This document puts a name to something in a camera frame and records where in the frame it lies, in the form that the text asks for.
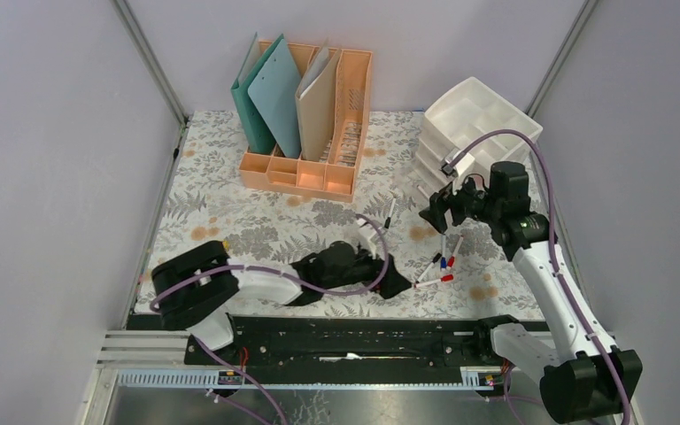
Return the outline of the orange plastic file organizer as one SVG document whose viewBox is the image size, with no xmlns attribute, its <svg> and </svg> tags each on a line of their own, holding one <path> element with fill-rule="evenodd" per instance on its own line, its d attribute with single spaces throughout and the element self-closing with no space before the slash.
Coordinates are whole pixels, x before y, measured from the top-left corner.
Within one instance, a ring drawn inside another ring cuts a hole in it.
<svg viewBox="0 0 680 425">
<path fill-rule="evenodd" d="M 261 50 L 265 52 L 271 43 L 259 41 Z M 302 79 L 320 46 L 288 45 Z M 246 187 L 339 202 L 353 200 L 368 130 L 373 55 L 366 50 L 330 48 L 342 52 L 336 69 L 331 143 L 318 162 L 301 159 L 301 153 L 298 158 L 286 158 L 277 146 L 267 155 L 250 153 L 248 146 L 238 167 Z"/>
</svg>

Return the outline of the white plastic drawer unit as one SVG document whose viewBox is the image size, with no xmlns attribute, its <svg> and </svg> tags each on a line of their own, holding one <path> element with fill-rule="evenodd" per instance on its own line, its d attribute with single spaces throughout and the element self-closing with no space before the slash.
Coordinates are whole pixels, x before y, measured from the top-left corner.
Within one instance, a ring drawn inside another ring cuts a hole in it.
<svg viewBox="0 0 680 425">
<path fill-rule="evenodd" d="M 440 162 L 453 149 L 462 150 L 475 139 L 494 130 L 512 129 L 535 142 L 543 127 L 475 77 L 469 77 L 447 91 L 425 111 L 413 157 L 413 185 L 427 195 L 443 188 L 452 179 L 440 170 Z M 475 157 L 472 174 L 489 177 L 498 161 L 523 163 L 530 147 L 514 135 L 495 135 L 469 151 Z"/>
</svg>

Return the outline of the blue cap marker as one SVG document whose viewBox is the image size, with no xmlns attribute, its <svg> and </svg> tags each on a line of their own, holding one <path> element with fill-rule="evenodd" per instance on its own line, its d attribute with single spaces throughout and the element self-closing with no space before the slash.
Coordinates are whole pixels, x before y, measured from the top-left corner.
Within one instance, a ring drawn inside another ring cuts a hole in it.
<svg viewBox="0 0 680 425">
<path fill-rule="evenodd" d="M 446 243 L 447 237 L 442 234 L 440 236 L 440 252 L 439 252 L 439 268 L 445 270 L 447 268 L 447 257 L 446 257 Z"/>
</svg>

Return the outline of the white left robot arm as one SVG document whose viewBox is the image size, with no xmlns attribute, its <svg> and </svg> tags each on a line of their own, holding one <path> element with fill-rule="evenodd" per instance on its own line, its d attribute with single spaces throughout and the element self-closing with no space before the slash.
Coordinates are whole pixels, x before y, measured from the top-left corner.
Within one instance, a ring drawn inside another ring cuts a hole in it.
<svg viewBox="0 0 680 425">
<path fill-rule="evenodd" d="M 286 267 L 248 266 L 230 257 L 221 241 L 211 241 L 153 269 L 155 298 L 150 309 L 166 330 L 186 330 L 220 364 L 234 360 L 239 341 L 225 304 L 232 298 L 304 306 L 361 284 L 384 299 L 412 288 L 391 255 L 376 256 L 342 241 Z"/>
</svg>

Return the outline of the floral table cloth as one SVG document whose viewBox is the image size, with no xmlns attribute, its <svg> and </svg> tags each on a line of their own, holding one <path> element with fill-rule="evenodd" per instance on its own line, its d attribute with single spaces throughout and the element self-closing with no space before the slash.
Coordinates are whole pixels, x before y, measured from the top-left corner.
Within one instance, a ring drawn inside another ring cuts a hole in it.
<svg viewBox="0 0 680 425">
<path fill-rule="evenodd" d="M 197 112 L 182 148 L 166 207 L 151 249 L 154 268 L 211 240 L 248 264 L 279 267 L 325 249 L 353 243 L 355 216 L 384 223 L 397 204 L 386 241 L 397 270 L 414 279 L 440 252 L 440 235 L 419 216 L 410 189 L 400 183 L 418 144 L 418 112 L 374 112 L 350 203 L 244 187 L 238 167 L 247 142 L 233 112 Z M 472 220 L 447 232 L 446 257 L 464 236 L 452 269 L 432 268 L 426 281 L 453 274 L 451 282 L 406 290 L 391 299 L 352 295 L 286 307 L 257 299 L 233 299 L 232 314 L 352 318 L 479 319 L 510 314 L 539 321 L 542 314 L 527 283 L 492 241 L 489 228 Z"/>
</svg>

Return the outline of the green folder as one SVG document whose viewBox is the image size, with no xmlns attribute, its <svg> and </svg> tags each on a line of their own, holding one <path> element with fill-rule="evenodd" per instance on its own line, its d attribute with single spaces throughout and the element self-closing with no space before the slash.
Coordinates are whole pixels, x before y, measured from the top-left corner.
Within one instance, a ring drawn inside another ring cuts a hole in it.
<svg viewBox="0 0 680 425">
<path fill-rule="evenodd" d="M 284 35 L 280 34 L 267 48 L 267 52 L 263 52 L 259 44 L 259 35 L 255 33 L 238 75 L 230 89 L 236 111 L 249 144 L 250 153 L 267 155 L 273 151 L 276 145 L 271 131 L 248 94 L 248 88 L 254 81 L 256 73 L 274 51 L 275 44 L 283 39 Z"/>
</svg>

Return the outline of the black cap whiteboard marker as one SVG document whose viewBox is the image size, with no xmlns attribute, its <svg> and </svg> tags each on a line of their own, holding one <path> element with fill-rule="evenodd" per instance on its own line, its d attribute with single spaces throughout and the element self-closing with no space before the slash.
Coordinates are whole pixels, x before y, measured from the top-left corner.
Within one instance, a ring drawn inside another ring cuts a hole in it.
<svg viewBox="0 0 680 425">
<path fill-rule="evenodd" d="M 388 211 L 387 211 L 387 214 L 386 214 L 386 217 L 385 217 L 385 221 L 384 221 L 384 224 L 383 224 L 383 228 L 384 228 L 384 229 L 389 229 L 389 228 L 390 228 L 390 224 L 391 224 L 392 218 L 393 218 L 393 216 L 394 216 L 396 204 L 397 204 L 397 199 L 396 199 L 395 197 L 393 197 L 393 198 L 391 199 L 391 201 L 390 201 L 390 207 L 389 207 L 389 209 L 388 209 Z"/>
</svg>

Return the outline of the light blue folder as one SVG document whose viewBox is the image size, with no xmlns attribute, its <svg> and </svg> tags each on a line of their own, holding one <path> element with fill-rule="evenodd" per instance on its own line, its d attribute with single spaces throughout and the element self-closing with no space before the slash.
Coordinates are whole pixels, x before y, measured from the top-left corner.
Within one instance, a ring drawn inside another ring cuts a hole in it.
<svg viewBox="0 0 680 425">
<path fill-rule="evenodd" d="M 260 121 L 253 126 L 250 151 L 269 154 L 277 146 L 286 158 L 300 156 L 295 100 L 300 80 L 288 42 L 280 35 L 268 46 L 251 72 L 247 94 Z"/>
</svg>

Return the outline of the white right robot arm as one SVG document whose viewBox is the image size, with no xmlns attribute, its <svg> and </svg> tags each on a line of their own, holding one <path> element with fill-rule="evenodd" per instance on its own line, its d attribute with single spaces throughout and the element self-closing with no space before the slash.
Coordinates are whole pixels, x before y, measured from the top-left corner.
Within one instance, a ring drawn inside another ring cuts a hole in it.
<svg viewBox="0 0 680 425">
<path fill-rule="evenodd" d="M 630 401 L 642 361 L 621 350 L 598 323 L 572 276 L 549 217 L 531 208 L 529 173 L 524 165 L 500 161 L 488 183 L 465 177 L 432 192 L 420 216 L 443 234 L 466 219 L 485 223 L 508 262 L 529 285 L 551 332 L 553 347 L 536 339 L 509 315 L 479 323 L 472 351 L 493 365 L 500 359 L 537 384 L 543 405 L 557 423 L 619 414 L 630 421 Z"/>
</svg>

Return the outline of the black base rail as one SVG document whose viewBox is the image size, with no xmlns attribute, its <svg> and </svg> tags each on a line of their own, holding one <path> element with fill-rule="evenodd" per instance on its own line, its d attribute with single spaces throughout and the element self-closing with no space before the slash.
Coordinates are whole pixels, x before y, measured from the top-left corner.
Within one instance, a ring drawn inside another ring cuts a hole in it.
<svg viewBox="0 0 680 425">
<path fill-rule="evenodd" d="M 264 386 L 455 384 L 464 371 L 497 375 L 479 320 L 236 316 L 235 341 L 216 353 Z"/>
</svg>

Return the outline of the red cap marker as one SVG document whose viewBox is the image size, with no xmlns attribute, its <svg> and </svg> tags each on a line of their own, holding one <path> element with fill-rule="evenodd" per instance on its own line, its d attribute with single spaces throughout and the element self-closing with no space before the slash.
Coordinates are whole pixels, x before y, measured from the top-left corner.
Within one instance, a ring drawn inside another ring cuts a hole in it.
<svg viewBox="0 0 680 425">
<path fill-rule="evenodd" d="M 460 250 L 460 247 L 461 247 L 463 241 L 464 241 L 464 236 L 460 235 L 459 239 L 457 240 L 457 243 L 455 244 L 454 248 L 452 249 L 450 257 L 448 258 L 448 260 L 446 262 L 446 269 L 447 270 L 452 269 L 454 262 L 455 262 L 455 260 L 458 256 L 458 253 L 459 253 L 459 250 Z"/>
<path fill-rule="evenodd" d="M 425 201 L 428 202 L 428 201 L 429 201 L 429 196 L 427 195 L 426 190 L 425 190 L 423 187 L 421 187 L 421 186 L 416 186 L 416 188 L 417 188 L 417 190 L 421 193 L 421 195 L 423 196 L 423 198 L 425 199 Z"/>
</svg>

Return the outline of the tan kraft folder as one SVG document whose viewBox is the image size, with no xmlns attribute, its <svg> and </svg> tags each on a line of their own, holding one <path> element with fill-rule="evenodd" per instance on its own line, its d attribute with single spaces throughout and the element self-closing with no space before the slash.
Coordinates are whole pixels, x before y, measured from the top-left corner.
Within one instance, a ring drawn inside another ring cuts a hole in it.
<svg viewBox="0 0 680 425">
<path fill-rule="evenodd" d="M 301 159 L 318 162 L 335 127 L 336 69 L 341 51 L 327 41 L 315 52 L 295 95 Z"/>
</svg>

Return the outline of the black cap marker group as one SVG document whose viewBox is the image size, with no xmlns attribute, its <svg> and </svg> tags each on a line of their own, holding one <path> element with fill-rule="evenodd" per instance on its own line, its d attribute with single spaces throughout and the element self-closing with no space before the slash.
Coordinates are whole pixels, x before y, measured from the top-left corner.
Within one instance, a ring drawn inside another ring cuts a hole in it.
<svg viewBox="0 0 680 425">
<path fill-rule="evenodd" d="M 428 275 L 429 271 L 434 268 L 435 266 L 438 266 L 440 263 L 440 259 L 442 258 L 442 254 L 438 252 L 434 258 L 425 266 L 425 268 L 420 272 L 420 274 L 417 276 L 415 279 L 415 284 L 422 283 L 425 279 L 425 277 Z"/>
</svg>

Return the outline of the red cap marker lowest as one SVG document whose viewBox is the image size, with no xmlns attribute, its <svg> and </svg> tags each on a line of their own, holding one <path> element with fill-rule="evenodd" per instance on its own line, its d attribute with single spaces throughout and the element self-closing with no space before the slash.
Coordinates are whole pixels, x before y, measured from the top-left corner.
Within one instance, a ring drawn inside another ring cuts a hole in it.
<svg viewBox="0 0 680 425">
<path fill-rule="evenodd" d="M 416 289 L 422 288 L 422 287 L 427 287 L 430 285 L 435 285 L 438 283 L 443 283 L 443 282 L 451 282 L 454 278 L 453 274 L 445 274 L 442 276 L 437 277 L 436 279 L 425 281 L 425 282 L 417 282 L 414 287 Z"/>
</svg>

